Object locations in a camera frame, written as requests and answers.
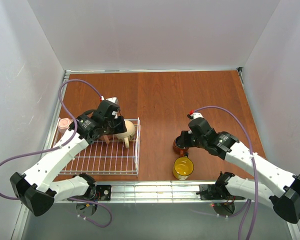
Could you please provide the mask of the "beige ceramic mug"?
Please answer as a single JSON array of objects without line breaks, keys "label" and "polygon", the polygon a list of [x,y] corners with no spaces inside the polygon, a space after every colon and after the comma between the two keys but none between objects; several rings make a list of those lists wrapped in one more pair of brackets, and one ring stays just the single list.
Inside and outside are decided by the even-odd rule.
[{"label": "beige ceramic mug", "polygon": [[115,137],[122,141],[124,143],[124,146],[129,149],[130,148],[130,140],[133,139],[135,133],[136,133],[136,127],[135,125],[129,121],[124,120],[126,132],[115,134]]}]

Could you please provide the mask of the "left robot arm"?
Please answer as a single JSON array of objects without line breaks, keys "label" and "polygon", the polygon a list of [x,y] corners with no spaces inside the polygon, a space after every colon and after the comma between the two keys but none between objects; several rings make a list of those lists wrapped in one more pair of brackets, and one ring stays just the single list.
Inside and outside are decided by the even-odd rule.
[{"label": "left robot arm", "polygon": [[127,130],[124,117],[119,112],[116,97],[102,100],[97,109],[84,112],[71,123],[55,144],[56,150],[47,153],[24,173],[15,172],[10,177],[14,194],[36,217],[64,199],[78,197],[92,201],[96,198],[97,182],[85,173],[62,181],[54,179],[95,140]]}]

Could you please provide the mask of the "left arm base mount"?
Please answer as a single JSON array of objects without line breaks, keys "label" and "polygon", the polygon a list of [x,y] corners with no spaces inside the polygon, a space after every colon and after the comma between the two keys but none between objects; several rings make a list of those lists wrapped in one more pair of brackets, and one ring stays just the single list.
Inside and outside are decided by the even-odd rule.
[{"label": "left arm base mount", "polygon": [[94,201],[110,201],[112,193],[111,185],[96,185],[92,190],[92,200]]}]

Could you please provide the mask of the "pink faceted mug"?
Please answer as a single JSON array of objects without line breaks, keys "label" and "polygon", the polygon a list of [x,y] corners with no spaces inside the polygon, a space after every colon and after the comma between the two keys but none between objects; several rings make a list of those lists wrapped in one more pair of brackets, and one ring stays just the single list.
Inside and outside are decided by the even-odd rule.
[{"label": "pink faceted mug", "polygon": [[60,118],[57,123],[58,132],[63,135],[66,132],[66,130],[69,129],[72,122],[73,122],[72,119]]}]

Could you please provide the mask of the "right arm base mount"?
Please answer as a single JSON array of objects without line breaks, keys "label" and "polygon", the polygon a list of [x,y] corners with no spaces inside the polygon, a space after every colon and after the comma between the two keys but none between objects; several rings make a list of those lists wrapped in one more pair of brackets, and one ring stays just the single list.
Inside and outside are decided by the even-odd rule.
[{"label": "right arm base mount", "polygon": [[245,199],[242,196],[232,195],[224,186],[217,186],[215,184],[200,184],[196,195],[201,200],[232,200],[234,197],[236,200]]}]

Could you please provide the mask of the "white and pink mug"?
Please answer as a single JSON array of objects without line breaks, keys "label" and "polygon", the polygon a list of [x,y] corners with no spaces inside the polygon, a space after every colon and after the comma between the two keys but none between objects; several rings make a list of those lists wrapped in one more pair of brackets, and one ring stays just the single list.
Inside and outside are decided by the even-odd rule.
[{"label": "white and pink mug", "polygon": [[113,140],[114,135],[110,134],[110,135],[103,135],[100,139],[102,141],[104,141],[107,145],[109,145],[111,143],[111,141]]}]

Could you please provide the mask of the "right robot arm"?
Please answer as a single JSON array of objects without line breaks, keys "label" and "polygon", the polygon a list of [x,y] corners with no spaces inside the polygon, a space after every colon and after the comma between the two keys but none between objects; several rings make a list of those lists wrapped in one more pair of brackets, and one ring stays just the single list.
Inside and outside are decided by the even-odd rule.
[{"label": "right robot arm", "polygon": [[272,208],[286,222],[299,222],[300,173],[294,174],[270,163],[226,131],[216,132],[202,116],[191,117],[188,127],[189,130],[181,131],[175,139],[178,149],[204,149],[254,176],[254,180],[248,180],[231,172],[220,173],[215,183],[201,190],[199,195],[210,200],[228,197],[256,200]]}]

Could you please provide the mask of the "brown mug black interior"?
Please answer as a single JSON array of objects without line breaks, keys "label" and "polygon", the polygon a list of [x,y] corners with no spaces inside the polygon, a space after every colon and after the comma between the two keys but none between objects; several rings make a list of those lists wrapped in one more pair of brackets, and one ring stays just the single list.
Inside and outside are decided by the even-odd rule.
[{"label": "brown mug black interior", "polygon": [[180,138],[179,136],[175,138],[172,148],[175,153],[179,154],[180,157],[184,157],[186,155],[186,153],[188,152],[189,148],[188,147],[179,147],[177,145],[179,138]]}]

